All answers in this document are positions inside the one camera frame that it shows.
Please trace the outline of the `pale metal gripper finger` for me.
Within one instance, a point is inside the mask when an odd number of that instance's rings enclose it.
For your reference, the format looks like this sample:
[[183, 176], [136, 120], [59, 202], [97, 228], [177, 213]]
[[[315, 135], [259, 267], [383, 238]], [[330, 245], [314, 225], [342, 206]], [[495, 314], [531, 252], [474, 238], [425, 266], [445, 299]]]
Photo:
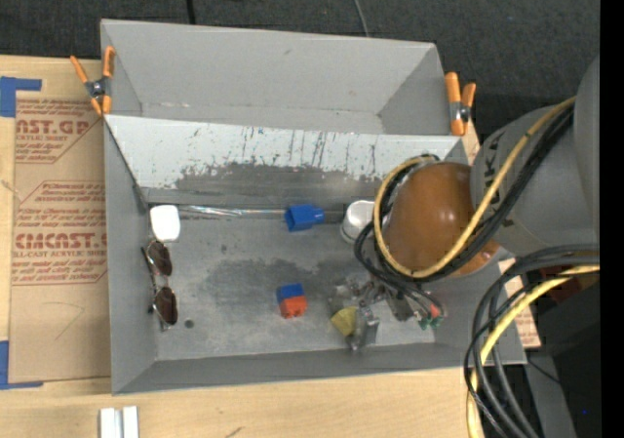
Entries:
[[365, 295], [365, 287], [357, 282], [343, 282], [335, 285], [328, 298], [330, 312], [338, 312], [351, 306], [364, 307]]
[[359, 351], [376, 343], [380, 320], [369, 307], [355, 307], [350, 320], [346, 342], [352, 351]]

